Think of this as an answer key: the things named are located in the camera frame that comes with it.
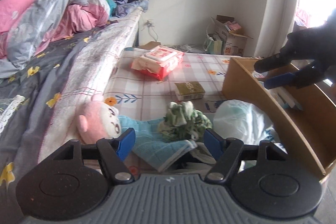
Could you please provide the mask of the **red wet wipes pack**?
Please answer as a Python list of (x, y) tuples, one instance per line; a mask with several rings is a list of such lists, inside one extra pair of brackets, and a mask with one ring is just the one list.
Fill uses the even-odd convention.
[(156, 46), (143, 55), (136, 57), (131, 69), (162, 81), (183, 61), (184, 53), (165, 46)]

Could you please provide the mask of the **wooden storage box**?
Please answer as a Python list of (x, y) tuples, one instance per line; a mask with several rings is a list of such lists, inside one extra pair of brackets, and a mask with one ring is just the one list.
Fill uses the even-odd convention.
[(317, 86), (285, 89), (302, 110), (284, 109), (253, 77), (256, 59), (231, 57), (222, 93), (249, 102), (271, 119), (288, 154), (322, 179), (335, 168), (335, 103)]

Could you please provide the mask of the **light blue towel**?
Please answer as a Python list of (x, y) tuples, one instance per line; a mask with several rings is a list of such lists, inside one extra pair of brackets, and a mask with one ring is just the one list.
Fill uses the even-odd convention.
[(138, 121), (127, 116), (118, 117), (122, 132), (135, 130), (135, 145), (132, 151), (158, 172), (164, 172), (186, 153), (197, 148), (193, 140), (167, 141), (158, 131), (163, 118)]

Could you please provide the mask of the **green paper bag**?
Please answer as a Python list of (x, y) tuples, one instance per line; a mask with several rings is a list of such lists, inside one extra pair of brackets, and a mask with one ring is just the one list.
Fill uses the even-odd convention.
[(218, 34), (206, 35), (203, 48), (205, 53), (211, 55), (221, 55), (222, 54), (223, 41)]

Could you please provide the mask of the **open cardboard box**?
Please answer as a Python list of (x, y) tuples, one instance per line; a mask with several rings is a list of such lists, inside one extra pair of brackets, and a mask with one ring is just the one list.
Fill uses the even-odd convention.
[(214, 23), (214, 33), (217, 34), (222, 42), (222, 55), (243, 56), (245, 46), (250, 36), (245, 34), (244, 28), (236, 22), (234, 17), (217, 15), (211, 17)]

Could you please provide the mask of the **pink grey quilt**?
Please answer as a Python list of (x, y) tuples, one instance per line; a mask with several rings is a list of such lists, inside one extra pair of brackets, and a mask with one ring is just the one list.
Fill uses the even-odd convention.
[(49, 43), (101, 27), (112, 0), (1, 0), (1, 78), (26, 67)]

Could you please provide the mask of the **green white scrunched cloth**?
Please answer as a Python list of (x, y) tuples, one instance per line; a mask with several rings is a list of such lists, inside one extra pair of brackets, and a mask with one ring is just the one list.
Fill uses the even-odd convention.
[(210, 119), (195, 109), (191, 101), (186, 101), (171, 102), (157, 130), (167, 141), (203, 141), (205, 130), (212, 127)]

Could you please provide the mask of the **white plastic shopping bag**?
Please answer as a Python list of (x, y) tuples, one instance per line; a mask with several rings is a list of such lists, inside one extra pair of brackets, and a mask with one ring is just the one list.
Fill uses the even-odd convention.
[(262, 140), (267, 140), (286, 151), (271, 119), (251, 103), (224, 101), (209, 118), (213, 130), (224, 139), (236, 138), (248, 145), (258, 145)]

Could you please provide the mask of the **olive green small box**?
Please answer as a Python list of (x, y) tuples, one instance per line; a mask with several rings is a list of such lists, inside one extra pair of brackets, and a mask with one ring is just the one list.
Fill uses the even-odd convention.
[(175, 95), (179, 101), (202, 99), (205, 90), (198, 81), (175, 83)]

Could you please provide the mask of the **brown cardboard piece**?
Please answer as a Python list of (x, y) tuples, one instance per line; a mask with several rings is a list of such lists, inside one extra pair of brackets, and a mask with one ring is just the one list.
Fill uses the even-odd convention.
[(160, 42), (151, 41), (144, 45), (138, 46), (138, 48), (142, 50), (152, 50), (153, 48), (160, 46), (160, 45), (161, 45)]

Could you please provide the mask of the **grey patterned bed sheet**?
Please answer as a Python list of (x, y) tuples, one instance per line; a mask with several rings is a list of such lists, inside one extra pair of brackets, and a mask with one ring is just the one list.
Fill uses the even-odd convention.
[(102, 93), (127, 43), (138, 7), (102, 28), (49, 44), (25, 69), (1, 80), (1, 99), (16, 95), (19, 105), (1, 133), (1, 223), (22, 218), (17, 182), (70, 139), (76, 139), (76, 109)]

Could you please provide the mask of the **pink round plush toy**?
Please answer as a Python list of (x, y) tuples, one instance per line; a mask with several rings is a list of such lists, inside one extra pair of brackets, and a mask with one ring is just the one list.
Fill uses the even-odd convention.
[(104, 102), (102, 94), (95, 94), (76, 112), (75, 122), (82, 141), (94, 144), (100, 139), (116, 139), (121, 135), (119, 111)]

